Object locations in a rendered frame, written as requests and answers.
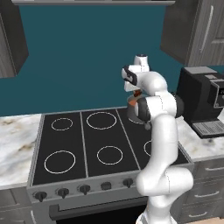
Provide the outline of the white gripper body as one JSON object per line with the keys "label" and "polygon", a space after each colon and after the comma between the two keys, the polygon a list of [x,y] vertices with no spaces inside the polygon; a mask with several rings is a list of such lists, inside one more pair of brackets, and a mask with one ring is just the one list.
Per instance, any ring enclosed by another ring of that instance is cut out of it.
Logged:
{"label": "white gripper body", "polygon": [[125,82],[124,82],[124,90],[125,90],[126,92],[136,91],[136,90],[138,90],[138,87],[132,85],[132,84],[129,83],[128,81],[125,81]]}

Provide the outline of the grey saucepan with orange marinade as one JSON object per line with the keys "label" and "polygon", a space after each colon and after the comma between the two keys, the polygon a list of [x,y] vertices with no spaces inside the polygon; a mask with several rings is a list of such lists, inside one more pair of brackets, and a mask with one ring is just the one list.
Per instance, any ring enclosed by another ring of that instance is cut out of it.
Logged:
{"label": "grey saucepan with orange marinade", "polygon": [[127,99],[127,117],[130,121],[136,124],[142,124],[146,130],[151,129],[151,123],[150,122],[143,122],[141,121],[135,114],[135,104],[139,98],[142,98],[141,95],[135,97],[134,95],[131,95]]}

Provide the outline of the black hob stove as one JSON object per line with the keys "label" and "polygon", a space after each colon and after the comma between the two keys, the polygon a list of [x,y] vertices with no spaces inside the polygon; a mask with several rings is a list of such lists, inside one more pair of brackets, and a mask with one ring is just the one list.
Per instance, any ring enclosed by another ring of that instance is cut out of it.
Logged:
{"label": "black hob stove", "polygon": [[[85,196],[85,202],[146,197],[137,190],[137,175],[151,157],[151,131],[152,126],[146,130],[130,121],[124,107],[42,115],[28,178],[31,203],[40,202],[36,192],[47,193],[43,201],[62,199],[60,188],[69,190],[66,198]],[[171,165],[191,171],[189,160],[178,143],[178,158]],[[128,178],[133,179],[130,188],[123,184]],[[110,190],[101,189],[104,182],[111,183]],[[82,185],[90,186],[87,195],[80,192]],[[185,193],[171,205],[177,223],[184,198]],[[111,212],[100,213],[105,224],[128,224],[128,215]]]}

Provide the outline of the black stove knob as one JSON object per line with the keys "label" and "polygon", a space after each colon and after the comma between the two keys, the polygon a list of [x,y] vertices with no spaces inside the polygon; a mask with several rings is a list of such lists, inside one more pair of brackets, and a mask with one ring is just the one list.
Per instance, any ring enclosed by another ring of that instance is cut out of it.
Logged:
{"label": "black stove knob", "polygon": [[60,188],[58,191],[57,191],[57,194],[62,198],[64,199],[68,194],[69,194],[69,190],[67,188]]}
{"label": "black stove knob", "polygon": [[34,198],[36,200],[39,200],[40,202],[42,202],[47,196],[47,193],[46,192],[36,192],[34,194]]}
{"label": "black stove knob", "polygon": [[133,184],[133,179],[132,178],[126,178],[123,182],[122,182],[125,186],[127,186],[128,188],[130,188]]}
{"label": "black stove knob", "polygon": [[79,190],[81,193],[83,193],[84,195],[87,195],[88,192],[90,191],[90,186],[89,185],[81,185],[79,187]]}

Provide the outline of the black coffee machine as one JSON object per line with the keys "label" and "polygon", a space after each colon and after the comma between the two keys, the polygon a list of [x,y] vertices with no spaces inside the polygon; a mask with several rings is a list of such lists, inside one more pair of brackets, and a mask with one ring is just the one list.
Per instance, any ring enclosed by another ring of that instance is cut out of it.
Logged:
{"label": "black coffee machine", "polygon": [[184,120],[200,138],[224,137],[224,74],[207,66],[182,67],[177,96],[183,102]]}

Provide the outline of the grey range hood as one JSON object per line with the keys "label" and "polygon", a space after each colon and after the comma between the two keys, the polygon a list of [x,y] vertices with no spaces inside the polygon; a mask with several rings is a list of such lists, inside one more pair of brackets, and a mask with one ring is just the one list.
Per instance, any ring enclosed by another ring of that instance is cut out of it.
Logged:
{"label": "grey range hood", "polygon": [[80,6],[96,6],[96,5],[149,5],[149,6],[169,6],[175,4],[176,0],[11,0],[15,5],[80,5]]}

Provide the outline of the grey drawer front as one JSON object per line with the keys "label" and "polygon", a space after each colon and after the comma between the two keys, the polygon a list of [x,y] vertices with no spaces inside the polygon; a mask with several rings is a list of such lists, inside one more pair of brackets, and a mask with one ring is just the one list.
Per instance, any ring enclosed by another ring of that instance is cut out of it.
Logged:
{"label": "grey drawer front", "polygon": [[[220,191],[219,194],[214,195],[213,197],[206,198],[195,198],[194,195],[203,195],[208,193],[214,193],[216,191]],[[187,198],[185,200],[185,204],[194,204],[199,202],[205,202],[209,200],[217,200],[221,199],[224,194],[224,180],[210,181],[204,183],[195,184],[194,187],[189,191]]]}
{"label": "grey drawer front", "polygon": [[29,207],[30,205],[31,202],[24,186],[0,190],[0,209]]}
{"label": "grey drawer front", "polygon": [[213,177],[224,176],[224,170],[222,171],[206,171],[205,168],[217,168],[224,167],[224,160],[213,159],[207,161],[200,161],[195,164],[194,177],[196,179],[208,179]]}
{"label": "grey drawer front", "polygon": [[[224,206],[218,205],[218,204],[206,204],[204,206],[191,206],[187,207],[182,210],[179,218],[178,223],[185,224],[189,222],[194,221],[202,221],[210,218],[221,218],[223,215]],[[196,217],[196,218],[190,218],[188,217],[188,214],[203,214],[204,212],[207,212],[207,215]]]}

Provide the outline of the grey oven door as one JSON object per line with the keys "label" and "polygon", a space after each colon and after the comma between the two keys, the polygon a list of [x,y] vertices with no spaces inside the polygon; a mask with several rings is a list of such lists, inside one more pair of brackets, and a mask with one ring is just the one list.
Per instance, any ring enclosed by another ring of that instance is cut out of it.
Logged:
{"label": "grey oven door", "polygon": [[52,205],[59,205],[60,210],[87,207],[92,205],[102,204],[102,202],[85,202],[85,196],[80,198],[65,198],[56,199],[53,201],[43,201],[32,204],[32,211],[37,224],[56,224],[56,220],[51,220],[49,217],[49,207]]}

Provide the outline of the grey base cupboard door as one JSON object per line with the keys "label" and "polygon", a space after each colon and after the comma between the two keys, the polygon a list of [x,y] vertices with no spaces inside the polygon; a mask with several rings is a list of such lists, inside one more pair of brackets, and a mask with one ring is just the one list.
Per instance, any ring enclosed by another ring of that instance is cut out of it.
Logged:
{"label": "grey base cupboard door", "polygon": [[0,224],[35,224],[31,210],[28,206],[0,211]]}

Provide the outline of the dark grey wall cupboard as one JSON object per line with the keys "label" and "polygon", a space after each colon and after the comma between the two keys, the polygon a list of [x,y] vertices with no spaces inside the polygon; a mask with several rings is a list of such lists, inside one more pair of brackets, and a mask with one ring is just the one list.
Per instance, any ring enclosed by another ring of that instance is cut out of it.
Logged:
{"label": "dark grey wall cupboard", "polygon": [[0,0],[0,79],[17,76],[28,56],[19,7]]}
{"label": "dark grey wall cupboard", "polygon": [[176,0],[165,9],[160,49],[185,67],[199,1]]}

